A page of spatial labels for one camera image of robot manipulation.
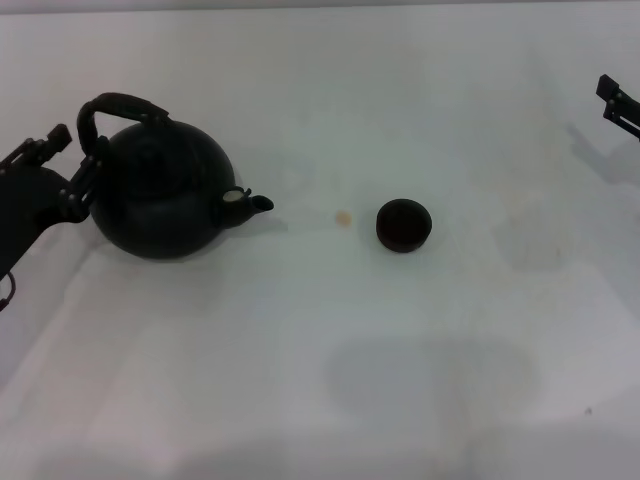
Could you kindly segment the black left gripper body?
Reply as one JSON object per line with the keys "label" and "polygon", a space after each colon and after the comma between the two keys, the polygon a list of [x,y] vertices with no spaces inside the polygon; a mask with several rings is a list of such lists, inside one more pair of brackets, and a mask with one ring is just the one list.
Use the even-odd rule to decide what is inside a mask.
{"label": "black left gripper body", "polygon": [[80,223],[88,208],[72,184],[44,167],[1,170],[1,277],[8,274],[48,228]]}

